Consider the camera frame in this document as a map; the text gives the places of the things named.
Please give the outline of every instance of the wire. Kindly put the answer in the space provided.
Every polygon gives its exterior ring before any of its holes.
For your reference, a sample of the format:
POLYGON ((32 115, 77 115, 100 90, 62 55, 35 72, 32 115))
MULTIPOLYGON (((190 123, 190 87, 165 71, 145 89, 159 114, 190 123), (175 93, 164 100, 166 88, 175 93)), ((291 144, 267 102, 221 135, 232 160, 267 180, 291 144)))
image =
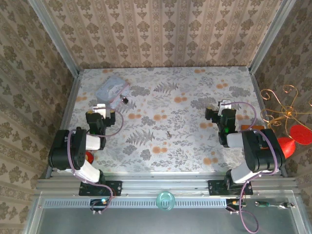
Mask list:
MULTIPOLYGON (((230 105, 230 104, 238 104, 238 103, 247 104, 247 105, 249 105, 249 106, 252 108, 252 110, 253 110, 253 113, 254 113, 253 122, 252 122, 252 124, 251 124, 246 130, 244 130, 244 131, 248 131, 250 128, 252 128, 252 127, 254 126, 254 124, 255 124, 255 122, 256 122, 256 119, 257 119, 257 113, 256 113, 255 108, 254 108, 252 105, 250 105, 249 103, 243 102, 243 101, 236 101, 236 102, 226 103, 226 104, 222 104, 222 105, 230 105)), ((242 189, 241 189, 241 191, 240 191, 240 195, 239 195, 239 206, 238 206, 238 212, 239 212, 240 220, 242 221, 242 224, 243 224, 244 228, 246 229, 246 231, 248 231, 248 232, 251 233, 251 234, 255 234, 255 233, 257 233, 257 232, 259 231, 259 222, 258 222, 257 218, 254 216, 254 214, 250 213, 249 211, 243 211, 243 210, 242 210, 241 204, 242 204, 242 199, 243 199, 243 192, 244 192, 244 190, 245 190, 246 185, 249 183, 249 181, 251 181, 251 180, 253 180, 253 179, 255 179, 255 178, 261 177, 262 175, 269 175, 269 176, 270 176, 270 175, 275 174, 276 171, 277 171, 278 165, 277 165, 277 157, 276 157, 274 148, 273 148, 272 144, 270 143, 269 139, 267 138, 267 136, 266 136, 263 132, 261 132, 260 130, 258 130, 258 129, 252 129, 252 131, 258 132, 258 133, 265 139, 265 141, 267 142, 267 144, 268 144, 268 146, 269 146, 269 149, 270 149, 270 151, 271 151, 271 153, 272 153, 273 160, 274 160, 274 170, 273 170, 272 172, 269 172, 269 173, 260 172, 260 173, 258 173, 258 174, 256 174, 256 175, 252 176, 250 179, 248 179, 248 180, 245 181, 245 183, 244 183, 244 185, 243 185, 243 187, 242 187, 242 189), (244 213, 247 213, 247 214, 250 214, 250 215, 255 219, 257 227, 256 227, 256 229, 255 229, 254 231, 248 229, 248 227, 246 226, 245 221, 244 221, 244 219, 243 219, 243 214, 242 214, 243 212, 244 212, 244 213)))
POLYGON ((96 205, 96 204, 98 204, 98 203, 103 203, 101 200, 96 200, 96 201, 93 201, 92 203, 91 203, 91 211, 93 212, 94 211, 94 206, 96 205))
MULTIPOLYGON (((115 109, 112 109, 112 108, 105 108, 105 109, 115 111, 115 112, 117 112, 121 116, 121 120, 122 120, 121 127, 114 134, 106 135, 106 136, 104 136, 104 135, 96 135, 98 137, 112 137, 112 136, 116 135, 117 133, 119 133, 121 131, 121 129, 122 129, 122 126, 123 126, 124 119, 123 119, 123 116, 122 116, 121 112, 119 112, 119 111, 117 111, 115 109)), ((71 153, 70 153, 70 140, 71 140, 71 136, 72 136, 74 131, 76 131, 76 129, 70 130, 69 134, 68 134, 68 137, 67 137, 67 157, 68 157, 70 168, 72 169, 72 173, 73 173, 74 177, 76 177, 77 179, 81 180, 83 183, 91 184, 91 185, 98 186, 98 187, 104 187, 104 188, 109 190, 110 197, 109 197, 109 200, 107 202, 106 207, 103 209, 103 211, 105 211, 108 208, 111 200, 113 199, 113 191, 112 191, 112 189, 110 187, 108 187, 105 184, 95 184, 95 183, 93 183, 93 182, 91 182, 89 180, 86 180, 86 179, 81 178, 80 176, 76 175, 76 169, 74 168, 73 161, 72 161, 72 158, 71 158, 71 153)))
POLYGON ((116 113, 118 113, 121 117, 121 126, 120 128, 118 129, 117 132, 113 133, 113 134, 110 134, 110 135, 95 135, 95 134, 92 134, 93 136, 97 136, 97 137, 112 137, 112 136, 115 136, 116 134, 118 134, 122 127, 123 127, 123 123, 124 123, 124 118, 123 118, 123 115, 121 112, 119 112, 118 110, 115 110, 115 109, 112 109, 112 108, 107 108, 107 107, 103 107, 103 109, 106 109, 106 110, 111 110, 111 111, 115 111, 116 113))
POLYGON ((252 127, 255 125, 255 122, 256 122, 256 120, 257 120, 257 112, 256 112, 255 108, 254 108, 252 105, 250 105, 249 103, 244 102, 244 101, 234 101, 234 102, 230 102, 230 103, 224 103, 224 104, 221 104, 221 105, 222 105, 222 106, 225 106, 225 105, 240 104, 240 103, 241 103, 241 104, 249 105, 250 108, 252 108, 253 113, 254 113, 253 122, 252 122, 251 125, 246 129, 246 131, 248 131, 250 128, 252 128, 252 127))

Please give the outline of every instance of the damask wallpaper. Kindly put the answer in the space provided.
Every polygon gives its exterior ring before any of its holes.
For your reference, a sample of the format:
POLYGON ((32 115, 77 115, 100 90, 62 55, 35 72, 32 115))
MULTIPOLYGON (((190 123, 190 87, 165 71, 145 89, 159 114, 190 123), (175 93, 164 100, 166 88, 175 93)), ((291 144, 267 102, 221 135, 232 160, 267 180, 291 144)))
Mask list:
POLYGON ((29 3, 0 0, 0 233, 19 234, 73 78, 29 3))
MULTIPOLYGON (((292 96, 283 94, 282 86, 292 84, 299 90, 295 105, 298 112, 312 112, 312 1, 297 0, 271 48, 256 72, 260 89, 277 91, 284 96, 283 102, 291 104, 292 96)), ((275 100, 266 101, 266 107, 278 106, 275 100)), ((312 115, 299 119, 310 128, 312 115)), ((304 203, 312 220, 312 148, 311 145, 296 145, 297 150, 287 161, 289 176, 297 177, 304 203)))
POLYGON ((77 67, 246 66, 281 0, 43 0, 77 67))

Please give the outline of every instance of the small metal object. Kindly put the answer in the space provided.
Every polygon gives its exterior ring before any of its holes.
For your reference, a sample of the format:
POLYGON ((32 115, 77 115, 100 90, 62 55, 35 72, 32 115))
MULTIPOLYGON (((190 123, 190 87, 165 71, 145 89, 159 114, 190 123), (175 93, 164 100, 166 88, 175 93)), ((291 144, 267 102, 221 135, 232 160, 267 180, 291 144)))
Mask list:
POLYGON ((293 204, 292 202, 283 202, 279 204, 278 207, 282 209, 296 208, 295 204, 293 204))
POLYGON ((172 135, 169 133, 169 131, 167 131, 167 137, 170 139, 172 138, 172 135))
POLYGON ((254 205, 257 207, 279 207, 282 209, 290 209, 290 208, 296 207, 292 202, 282 202, 280 204, 274 205, 274 204, 270 204, 266 201, 255 201, 254 205))
POLYGON ((123 95, 120 95, 120 99, 122 100, 123 103, 127 104, 129 102, 129 100, 123 96, 123 95))

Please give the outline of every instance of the black bracket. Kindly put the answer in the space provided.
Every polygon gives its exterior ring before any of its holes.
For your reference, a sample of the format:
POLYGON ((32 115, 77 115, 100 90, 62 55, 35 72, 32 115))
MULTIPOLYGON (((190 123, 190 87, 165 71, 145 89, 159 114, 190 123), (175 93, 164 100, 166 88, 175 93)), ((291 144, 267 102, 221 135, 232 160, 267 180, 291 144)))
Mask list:
MULTIPOLYGON (((121 196, 122 181, 108 180, 105 182, 105 185, 113 190, 113 196, 121 196)), ((79 188, 79 196, 110 196, 110 192, 108 189, 102 186, 81 183, 79 188)))
MULTIPOLYGON (((208 189, 210 196, 220 196, 220 195, 240 195, 242 184, 234 184, 231 188, 227 188, 224 180, 208 180, 208 189)), ((253 188, 251 182, 249 182, 245 189, 244 195, 253 195, 253 188)))

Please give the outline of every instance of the gray leaf pattern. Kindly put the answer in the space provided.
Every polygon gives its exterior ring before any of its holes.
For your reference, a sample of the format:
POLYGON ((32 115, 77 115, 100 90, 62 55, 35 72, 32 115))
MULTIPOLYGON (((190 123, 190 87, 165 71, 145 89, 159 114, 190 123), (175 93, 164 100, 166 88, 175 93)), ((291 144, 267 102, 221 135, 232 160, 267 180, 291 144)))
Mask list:
POLYGON ((139 132, 136 130, 135 133, 132 133, 132 135, 126 140, 127 143, 131 144, 137 144, 137 145, 145 145, 148 141, 152 141, 155 139, 154 133, 151 133, 150 130, 146 132, 145 130, 142 130, 142 132, 139 132))
POLYGON ((147 96, 150 94, 149 89, 145 89, 144 87, 140 87, 137 85, 131 86, 131 95, 136 97, 136 96, 147 96))
POLYGON ((237 86, 231 86, 229 88, 229 90, 232 91, 231 94, 235 98, 250 96, 250 91, 244 90, 243 88, 240 88, 240 87, 237 87, 237 86))
POLYGON ((180 145, 180 146, 191 146, 193 145, 192 142, 189 142, 187 140, 177 140, 172 142, 174 145, 180 145))
POLYGON ((141 120, 141 123, 143 125, 153 126, 156 124, 156 122, 152 119, 150 119, 148 116, 144 116, 141 120))
MULTIPOLYGON (((94 167, 117 173, 225 172, 242 162, 241 149, 225 150, 218 142, 217 126, 204 115, 206 107, 216 110, 223 98, 251 103, 259 113, 246 68, 114 68, 112 72, 86 69, 78 91, 83 98, 75 102, 70 128, 89 128, 86 108, 98 103, 94 93, 112 74, 131 84, 129 102, 116 107, 123 114, 123 128, 107 138, 103 151, 95 152, 94 167)), ((237 129, 251 123, 253 115, 248 106, 233 107, 236 114, 249 117, 237 121, 237 129)), ((259 119, 256 123, 263 125, 259 119)), ((115 125, 107 128, 107 134, 116 132, 120 125, 121 118, 116 115, 115 125)), ((10 170, 0 165, 0 174, 10 170)))
POLYGON ((144 160, 144 161, 147 161, 147 160, 150 160, 151 158, 151 152, 150 150, 143 150, 140 154, 140 157, 144 160))
POLYGON ((137 147, 135 147, 134 145, 128 145, 127 147, 125 147, 123 149, 123 153, 126 154, 126 155, 130 155, 132 154, 135 150, 137 149, 137 147))
POLYGON ((155 89, 154 91, 159 92, 159 93, 165 93, 165 94, 170 94, 172 90, 176 90, 178 88, 176 83, 169 83, 167 84, 161 82, 155 89))
POLYGON ((203 109, 205 110, 212 103, 216 103, 215 98, 204 97, 204 98, 198 98, 197 100, 191 101, 191 106, 198 110, 203 110, 203 109))
POLYGON ((136 107, 136 102, 131 100, 127 104, 121 102, 116 109, 124 114, 131 110, 134 110, 136 107))

